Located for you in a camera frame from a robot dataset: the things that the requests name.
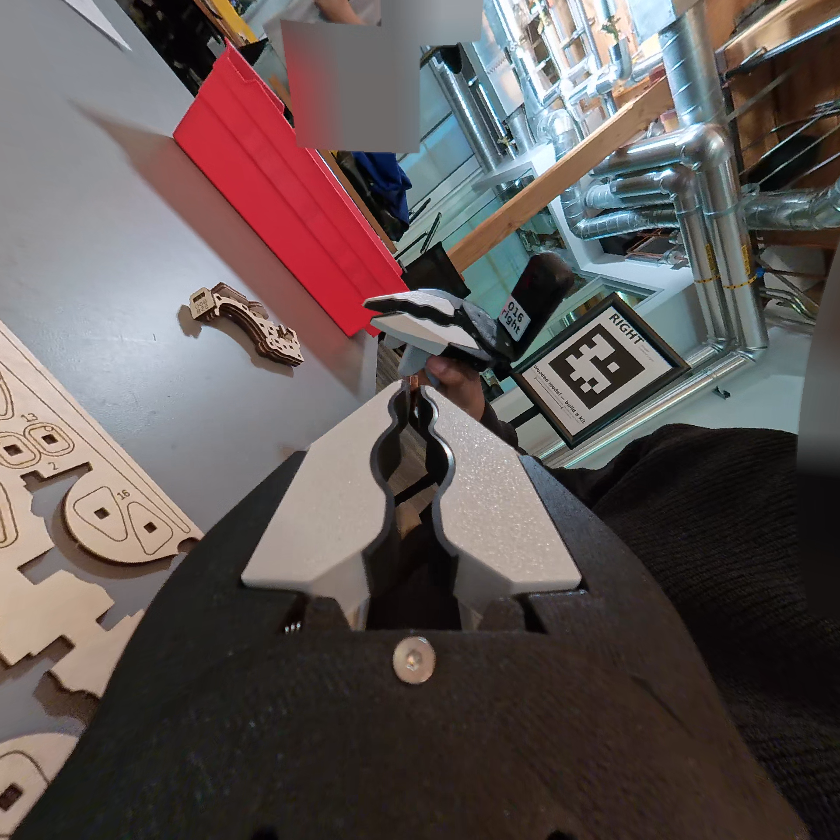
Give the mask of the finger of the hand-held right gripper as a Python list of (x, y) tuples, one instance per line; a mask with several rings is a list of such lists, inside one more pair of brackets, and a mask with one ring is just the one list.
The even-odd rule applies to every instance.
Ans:
[(442, 354), (447, 348), (478, 353), (476, 340), (455, 324), (441, 325), (412, 314), (393, 313), (373, 318), (371, 326), (429, 354)]
[(435, 310), (443, 317), (454, 317), (455, 312), (463, 307), (462, 298), (440, 289), (405, 290), (393, 294), (369, 297), (363, 307), (379, 313)]

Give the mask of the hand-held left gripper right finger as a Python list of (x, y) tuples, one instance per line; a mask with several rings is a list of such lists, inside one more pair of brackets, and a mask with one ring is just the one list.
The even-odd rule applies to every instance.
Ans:
[(433, 388), (419, 390), (418, 421), (442, 473), (432, 518), (463, 627), (501, 598), (577, 589), (581, 572), (519, 452)]

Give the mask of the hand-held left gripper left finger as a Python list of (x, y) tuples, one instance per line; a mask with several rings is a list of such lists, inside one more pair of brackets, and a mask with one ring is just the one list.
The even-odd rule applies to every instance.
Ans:
[(241, 574), (251, 589), (333, 599), (363, 630), (373, 595), (396, 582), (404, 383), (376, 394), (307, 450)]

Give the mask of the assembled layered wooden part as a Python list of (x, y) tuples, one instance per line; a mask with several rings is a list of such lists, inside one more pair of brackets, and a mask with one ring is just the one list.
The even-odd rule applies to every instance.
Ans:
[(200, 288), (189, 298), (194, 320), (210, 322), (226, 318), (251, 338), (257, 353), (265, 359), (291, 367), (303, 363), (298, 335), (282, 323), (274, 323), (259, 301), (252, 301), (234, 288), (218, 283)]

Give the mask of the laser-cut wooden part sheet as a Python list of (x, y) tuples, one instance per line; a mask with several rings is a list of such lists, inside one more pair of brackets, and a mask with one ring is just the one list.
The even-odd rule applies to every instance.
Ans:
[(63, 690), (101, 699), (144, 610), (106, 629), (113, 599), (101, 585), (67, 570), (39, 583), (22, 572), (54, 547), (26, 476), (88, 467), (60, 516), (76, 544), (107, 563), (166, 560), (203, 534), (4, 324), (1, 357), (2, 662), (13, 667), (63, 639), (70, 651), (50, 673)]

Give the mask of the person's right forearm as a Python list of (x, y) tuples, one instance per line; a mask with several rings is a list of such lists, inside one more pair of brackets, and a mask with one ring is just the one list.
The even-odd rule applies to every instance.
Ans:
[(838, 838), (838, 621), (806, 602), (797, 436), (665, 425), (551, 469), (668, 597), (752, 756), (811, 838)]

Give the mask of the person's right hand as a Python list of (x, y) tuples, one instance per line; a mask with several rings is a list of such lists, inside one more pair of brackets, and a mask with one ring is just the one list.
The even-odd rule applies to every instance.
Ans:
[(431, 385), (470, 417), (481, 420), (487, 399), (478, 372), (458, 360), (433, 355), (427, 358), (423, 377), (426, 384)]

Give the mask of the black box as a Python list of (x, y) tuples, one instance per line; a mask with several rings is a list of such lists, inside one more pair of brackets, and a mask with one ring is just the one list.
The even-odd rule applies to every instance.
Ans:
[(440, 242), (404, 268), (402, 281), (413, 291), (436, 289), (459, 299), (467, 299), (470, 294), (470, 289)]

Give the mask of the blue cloth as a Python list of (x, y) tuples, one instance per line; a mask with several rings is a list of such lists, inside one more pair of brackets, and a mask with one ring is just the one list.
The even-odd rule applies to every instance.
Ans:
[(394, 152), (352, 152), (353, 161), (373, 198), (389, 238), (398, 242), (410, 227), (407, 193), (412, 183)]

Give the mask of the black framed marker sign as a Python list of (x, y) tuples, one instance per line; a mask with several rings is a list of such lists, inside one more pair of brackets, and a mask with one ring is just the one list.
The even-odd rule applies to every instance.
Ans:
[(689, 370), (614, 292), (518, 364), (511, 378), (575, 448)]

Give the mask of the wooden beam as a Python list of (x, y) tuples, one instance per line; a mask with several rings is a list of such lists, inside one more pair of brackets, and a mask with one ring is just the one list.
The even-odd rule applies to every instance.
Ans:
[(476, 263), (672, 107), (668, 81), (657, 80), (451, 248), (448, 257), (457, 272)]

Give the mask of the red plastic bin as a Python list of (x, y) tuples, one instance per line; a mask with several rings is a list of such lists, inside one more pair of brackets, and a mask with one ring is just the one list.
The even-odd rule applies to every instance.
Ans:
[(401, 267), (230, 42), (174, 140), (345, 335), (380, 334), (363, 304), (405, 291)]

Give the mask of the silver ventilation ducts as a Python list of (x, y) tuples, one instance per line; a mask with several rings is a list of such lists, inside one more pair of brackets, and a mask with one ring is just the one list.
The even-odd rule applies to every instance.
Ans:
[(720, 275), (726, 320), (740, 354), (768, 347), (748, 223), (725, 124), (725, 104), (703, 2), (628, 2), (642, 39), (656, 35), (673, 107), (589, 175), (647, 173), (682, 165), (694, 173), (700, 207)]

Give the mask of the white printed paper sheet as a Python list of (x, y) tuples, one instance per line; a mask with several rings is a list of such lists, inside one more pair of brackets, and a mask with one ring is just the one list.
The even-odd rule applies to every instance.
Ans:
[(130, 44), (121, 36), (120, 32), (94, 1), (67, 0), (64, 3), (80, 17), (84, 18), (99, 33), (104, 35), (110, 43), (120, 47), (124, 51), (132, 51)]

